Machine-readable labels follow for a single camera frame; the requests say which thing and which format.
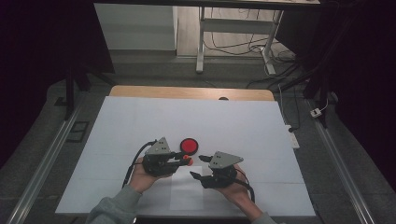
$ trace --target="person's left hand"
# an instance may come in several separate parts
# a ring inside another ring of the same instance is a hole
[[[139,158],[136,161],[136,165],[134,166],[134,171],[132,172],[131,181],[129,182],[129,186],[131,186],[134,190],[139,193],[143,193],[145,190],[149,189],[156,180],[168,177],[171,175],[163,175],[154,177],[145,172],[145,168],[141,164],[143,158]]]

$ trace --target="red button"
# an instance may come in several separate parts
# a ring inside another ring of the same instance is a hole
[[[192,156],[198,151],[198,142],[193,138],[186,138],[180,143],[180,150],[187,153],[187,155]]]

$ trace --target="metal frame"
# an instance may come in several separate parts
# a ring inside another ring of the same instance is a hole
[[[206,19],[205,8],[201,7],[200,15],[200,32],[197,50],[196,73],[204,72],[204,33],[234,33],[234,34],[257,34],[268,35],[265,48],[261,48],[262,57],[268,75],[275,75],[276,71],[269,55],[271,45],[274,41],[277,27],[280,23],[283,11],[276,10],[273,21],[242,21],[242,20],[226,20],[226,19]]]
[[[70,115],[69,120],[65,120],[62,123],[59,131],[56,133],[54,139],[49,145],[49,149],[44,155],[43,160],[38,165],[32,179],[30,179],[20,200],[12,211],[11,216],[8,218],[7,224],[23,223],[28,216],[30,209],[33,206],[33,203],[35,202],[35,198],[37,197],[39,191],[41,190],[41,187],[46,181],[47,176],[50,173],[50,169],[52,168],[53,163],[55,163],[55,160],[58,157],[62,146],[64,145],[64,141],[66,140],[67,135],[73,127],[73,123],[76,120],[81,106],[85,101],[86,95],[86,92],[82,92],[80,94],[80,97],[78,97],[77,100],[75,110]]]
[[[309,110],[314,109],[311,104],[309,104],[308,100],[305,100],[306,105]],[[370,212],[369,207],[367,206],[366,201],[364,201],[363,196],[361,195],[361,191],[356,186],[353,181],[352,176],[350,175],[347,166],[336,146],[334,141],[332,140],[332,136],[330,132],[323,128],[321,122],[318,119],[315,119],[315,126],[317,127],[320,138],[323,141],[324,146],[329,152],[330,158],[332,159],[332,163],[334,164],[335,170],[340,176],[341,182],[344,185],[344,189],[346,193],[349,195],[350,200],[355,207],[356,214],[358,215],[361,223],[363,224],[375,224],[374,218]]]

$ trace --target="table leg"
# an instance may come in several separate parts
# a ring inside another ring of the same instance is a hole
[[[204,26],[205,26],[205,8],[201,7],[201,16],[199,20],[199,42],[197,54],[196,73],[204,72]]]
[[[265,48],[262,48],[262,57],[264,58],[265,67],[268,71],[268,75],[270,75],[270,76],[276,74],[274,66],[271,62],[270,50],[271,50],[271,45],[275,38],[277,27],[280,22],[280,18],[282,17],[282,13],[283,13],[283,11],[279,11],[279,10],[275,11],[275,17],[274,17],[274,22],[273,22],[273,25],[271,28],[271,32],[268,36],[267,43],[265,44]]]

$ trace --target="white panel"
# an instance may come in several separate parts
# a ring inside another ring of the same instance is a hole
[[[94,5],[109,49],[176,49],[173,7]]]
[[[208,163],[198,159],[199,155],[212,156],[219,150],[243,157],[240,166],[255,189],[256,204],[271,216],[314,215],[277,102],[133,97],[105,99],[57,213],[84,214],[101,198],[117,193],[138,149],[163,136],[173,151],[179,151],[184,138],[195,138],[199,149],[192,156],[193,166],[202,167],[203,175],[210,175],[211,171]],[[85,184],[87,179],[94,184]],[[179,190],[176,196],[172,186],[172,178],[155,183],[140,200],[138,214],[243,215],[213,189],[203,190],[202,201],[191,200],[192,207],[203,209],[180,210],[171,206],[172,200],[188,198],[189,193]]]

